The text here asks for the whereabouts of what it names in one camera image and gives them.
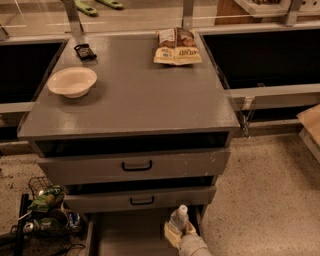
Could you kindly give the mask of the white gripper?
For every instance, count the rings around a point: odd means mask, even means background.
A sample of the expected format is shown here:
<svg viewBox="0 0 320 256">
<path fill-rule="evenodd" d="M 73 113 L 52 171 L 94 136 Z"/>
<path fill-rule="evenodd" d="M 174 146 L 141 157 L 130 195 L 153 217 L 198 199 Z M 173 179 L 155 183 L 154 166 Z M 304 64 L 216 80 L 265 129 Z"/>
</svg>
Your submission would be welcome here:
<svg viewBox="0 0 320 256">
<path fill-rule="evenodd" d="M 182 238 L 182 233 L 172 229 L 168 222 L 164 225 L 164 236 L 173 247 L 179 248 L 179 256 L 212 256 L 205 241 L 196 235 L 197 230 L 190 221 L 185 231 L 187 235 Z"/>
</svg>

